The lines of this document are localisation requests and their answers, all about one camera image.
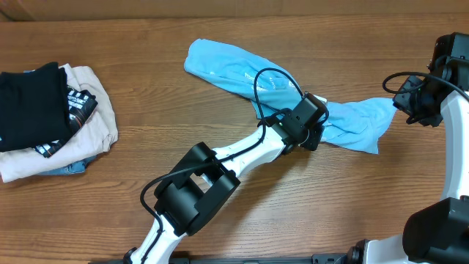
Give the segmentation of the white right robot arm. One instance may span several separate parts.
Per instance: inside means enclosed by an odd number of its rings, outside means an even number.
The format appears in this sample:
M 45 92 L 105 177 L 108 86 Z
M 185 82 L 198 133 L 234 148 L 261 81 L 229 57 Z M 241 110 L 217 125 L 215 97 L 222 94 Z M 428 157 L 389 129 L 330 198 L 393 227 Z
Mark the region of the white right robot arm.
M 362 240 L 338 263 L 468 262 L 468 58 L 435 56 L 428 74 L 408 72 L 394 105 L 408 122 L 446 127 L 446 179 L 440 201 L 414 213 L 401 235 Z

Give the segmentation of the light blue t-shirt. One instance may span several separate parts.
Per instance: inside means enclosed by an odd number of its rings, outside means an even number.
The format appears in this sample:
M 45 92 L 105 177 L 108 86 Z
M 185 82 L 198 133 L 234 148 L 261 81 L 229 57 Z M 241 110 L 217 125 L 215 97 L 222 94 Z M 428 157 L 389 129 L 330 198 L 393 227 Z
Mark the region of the light blue t-shirt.
M 293 109 L 301 99 L 295 88 L 296 80 L 281 69 L 266 71 L 259 78 L 258 71 L 280 67 L 234 45 L 212 40 L 195 40 L 188 49 L 184 63 L 186 72 L 212 85 L 247 98 L 259 116 L 253 83 L 265 116 L 280 109 Z M 330 116 L 325 122 L 321 141 L 348 150 L 378 154 L 378 140 L 388 130 L 396 113 L 390 98 L 370 98 L 359 102 L 327 104 Z

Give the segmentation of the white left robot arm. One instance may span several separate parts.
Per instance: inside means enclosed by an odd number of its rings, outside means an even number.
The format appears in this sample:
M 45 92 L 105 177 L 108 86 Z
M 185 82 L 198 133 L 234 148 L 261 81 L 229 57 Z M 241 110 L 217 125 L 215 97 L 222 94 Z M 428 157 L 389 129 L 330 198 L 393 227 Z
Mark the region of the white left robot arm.
M 166 175 L 145 185 L 140 202 L 153 217 L 140 247 L 124 263 L 168 263 L 185 236 L 202 229 L 240 185 L 239 178 L 300 146 L 316 150 L 326 110 L 282 109 L 261 119 L 250 136 L 226 147 L 194 145 Z

